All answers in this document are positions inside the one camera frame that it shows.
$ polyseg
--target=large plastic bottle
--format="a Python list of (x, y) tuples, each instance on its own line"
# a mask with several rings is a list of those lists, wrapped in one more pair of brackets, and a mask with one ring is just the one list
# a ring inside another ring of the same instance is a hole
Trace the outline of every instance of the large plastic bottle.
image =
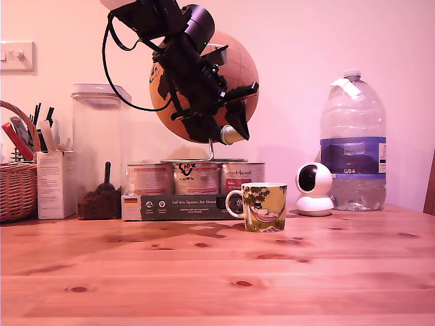
[(334, 178), (328, 194), (335, 209), (381, 209), (386, 196), (385, 110), (360, 71), (346, 71), (332, 84), (320, 145), (321, 163)]

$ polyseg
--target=globe stand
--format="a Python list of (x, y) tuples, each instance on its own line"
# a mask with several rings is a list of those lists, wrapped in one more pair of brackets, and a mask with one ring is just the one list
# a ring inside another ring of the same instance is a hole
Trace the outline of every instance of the globe stand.
[(210, 149), (210, 157), (209, 158), (186, 158), (180, 160), (161, 160), (161, 163), (207, 163), (207, 162), (247, 162), (247, 160), (243, 158), (215, 158), (215, 153), (213, 150), (213, 140), (209, 138), (209, 149)]

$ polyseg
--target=camera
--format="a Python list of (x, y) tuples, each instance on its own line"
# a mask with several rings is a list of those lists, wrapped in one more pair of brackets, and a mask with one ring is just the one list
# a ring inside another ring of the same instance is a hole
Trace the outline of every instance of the camera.
[(332, 187), (332, 175), (326, 166), (316, 162), (302, 165), (296, 174), (296, 187), (301, 195), (296, 209), (301, 215), (326, 216), (334, 204), (328, 197)]

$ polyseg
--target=illustrated mug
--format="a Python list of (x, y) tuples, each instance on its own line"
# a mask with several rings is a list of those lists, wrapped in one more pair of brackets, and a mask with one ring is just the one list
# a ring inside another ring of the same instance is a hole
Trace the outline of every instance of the illustrated mug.
[[(230, 209), (230, 197), (242, 196), (243, 213), (236, 214)], [(285, 226), (285, 199), (287, 185), (284, 183), (256, 182), (242, 183), (241, 190), (232, 190), (226, 195), (228, 213), (245, 219), (245, 229), (251, 232), (278, 232)]]

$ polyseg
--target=globe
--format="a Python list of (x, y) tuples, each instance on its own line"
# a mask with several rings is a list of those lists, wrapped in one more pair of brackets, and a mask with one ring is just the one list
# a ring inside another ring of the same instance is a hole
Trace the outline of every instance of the globe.
[[(254, 61), (252, 60), (248, 51), (230, 35), (216, 31), (201, 55), (210, 53), (226, 45), (228, 45), (228, 49), (226, 50), (228, 55), (228, 63), (219, 67), (219, 74), (225, 77), (225, 80), (228, 84), (228, 90), (232, 90), (233, 88), (237, 88), (239, 86), (251, 85), (253, 82), (258, 83), (258, 72)], [(158, 92), (158, 87), (160, 82), (162, 82), (162, 78), (164, 78), (163, 69), (158, 63), (156, 63), (154, 64), (150, 73), (150, 95), (152, 104), (155, 108), (163, 107), (169, 99), (169, 95), (162, 97), (162, 95), (160, 95)], [(177, 95), (181, 107), (183, 109), (187, 109), (189, 107), (188, 100), (179, 93), (177, 93)], [(254, 114), (257, 102), (258, 92), (257, 95), (249, 97), (246, 100), (247, 121), (249, 121)], [(190, 139), (181, 120), (171, 119), (171, 115), (175, 112), (176, 109), (171, 103), (165, 110), (157, 112), (157, 116), (170, 131), (181, 138), (184, 138), (185, 140), (196, 142)], [(214, 116), (217, 124), (219, 124), (221, 127), (228, 124), (225, 119), (225, 114), (226, 108), (222, 107)]]

